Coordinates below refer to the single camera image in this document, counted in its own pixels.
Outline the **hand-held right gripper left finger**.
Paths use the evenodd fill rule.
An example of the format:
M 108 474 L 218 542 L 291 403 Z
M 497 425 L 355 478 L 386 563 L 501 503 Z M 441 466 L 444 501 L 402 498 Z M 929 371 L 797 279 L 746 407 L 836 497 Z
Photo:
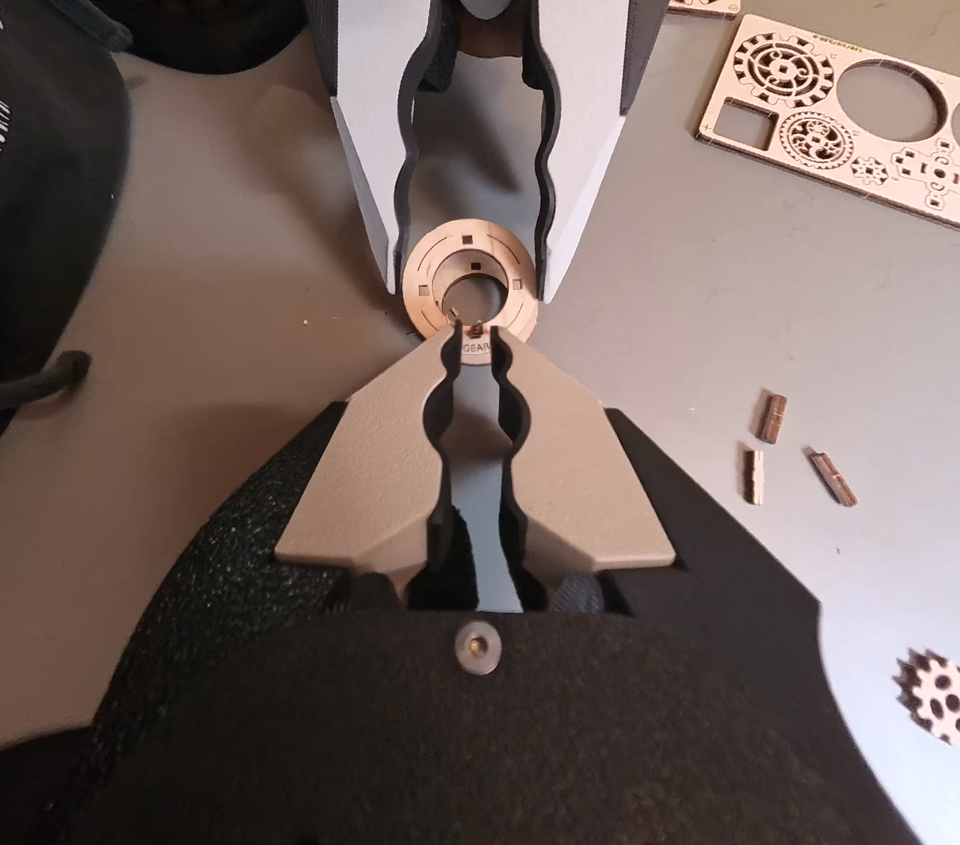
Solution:
M 441 439 L 453 418 L 463 327 L 443 327 L 356 391 L 274 548 L 345 570 L 334 610 L 474 611 L 466 523 Z

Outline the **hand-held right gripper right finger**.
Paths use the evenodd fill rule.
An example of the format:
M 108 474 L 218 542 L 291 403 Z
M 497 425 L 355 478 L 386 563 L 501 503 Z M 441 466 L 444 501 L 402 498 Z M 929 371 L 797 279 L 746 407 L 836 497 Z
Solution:
M 676 551 L 600 401 L 510 331 L 490 334 L 503 459 L 499 536 L 524 611 L 565 581 L 670 567 Z

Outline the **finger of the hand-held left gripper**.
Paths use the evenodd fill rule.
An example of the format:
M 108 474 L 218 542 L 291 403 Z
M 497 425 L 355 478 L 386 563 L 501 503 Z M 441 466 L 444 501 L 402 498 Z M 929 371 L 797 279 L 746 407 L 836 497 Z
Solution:
M 417 87 L 440 31 L 440 0 L 339 0 L 331 98 L 370 249 L 398 291 L 418 150 Z
M 531 62 L 542 83 L 534 158 L 537 291 L 551 302 L 574 257 L 626 115 L 630 0 L 534 0 Z

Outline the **grey desk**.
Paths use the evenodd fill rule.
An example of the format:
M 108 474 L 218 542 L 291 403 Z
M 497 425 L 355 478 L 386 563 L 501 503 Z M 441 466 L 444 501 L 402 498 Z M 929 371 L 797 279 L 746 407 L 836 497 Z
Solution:
M 126 175 L 48 360 L 91 365 L 2 434 L 2 747 L 52 748 L 41 843 L 958 843 L 958 748 L 894 681 L 958 666 L 958 227 L 699 140 L 742 18 L 667 8 L 541 301 L 534 1 L 453 106 L 420 90 L 439 0 L 395 294 L 307 11 L 238 74 L 112 54 Z M 824 3 L 841 41 L 900 17 Z M 335 611 L 346 571 L 275 547 L 344 404 L 456 324 L 477 608 Z M 495 327 L 605 408 L 672 565 L 522 609 Z

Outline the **large wooden puzzle sheet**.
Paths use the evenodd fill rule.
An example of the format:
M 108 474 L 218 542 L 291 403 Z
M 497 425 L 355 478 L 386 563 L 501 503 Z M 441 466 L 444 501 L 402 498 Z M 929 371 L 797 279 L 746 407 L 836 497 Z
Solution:
M 849 71 L 886 69 L 933 104 L 930 136 L 882 137 L 843 109 Z M 719 72 L 697 139 L 943 226 L 959 225 L 957 76 L 747 13 Z

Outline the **black clothing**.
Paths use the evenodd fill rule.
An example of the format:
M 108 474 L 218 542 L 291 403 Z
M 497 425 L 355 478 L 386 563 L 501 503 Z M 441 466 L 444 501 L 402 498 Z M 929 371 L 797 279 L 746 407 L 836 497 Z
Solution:
M 122 190 L 129 31 L 90 0 L 1 0 L 1 380 L 50 366 Z

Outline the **wooden gear with holes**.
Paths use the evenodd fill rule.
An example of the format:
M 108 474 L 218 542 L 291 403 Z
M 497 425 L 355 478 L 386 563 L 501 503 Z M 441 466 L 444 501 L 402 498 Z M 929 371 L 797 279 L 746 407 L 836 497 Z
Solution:
M 959 747 L 959 668 L 951 659 L 930 650 L 910 650 L 898 660 L 894 682 L 900 687 L 897 700 L 912 721 L 935 739 Z

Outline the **black drawstring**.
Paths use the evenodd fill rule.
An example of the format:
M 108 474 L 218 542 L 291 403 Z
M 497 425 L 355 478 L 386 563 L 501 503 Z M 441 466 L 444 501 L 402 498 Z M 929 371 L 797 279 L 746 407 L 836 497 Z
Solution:
M 90 365 L 86 351 L 67 350 L 41 371 L 1 382 L 1 411 L 14 411 L 75 387 L 86 378 Z

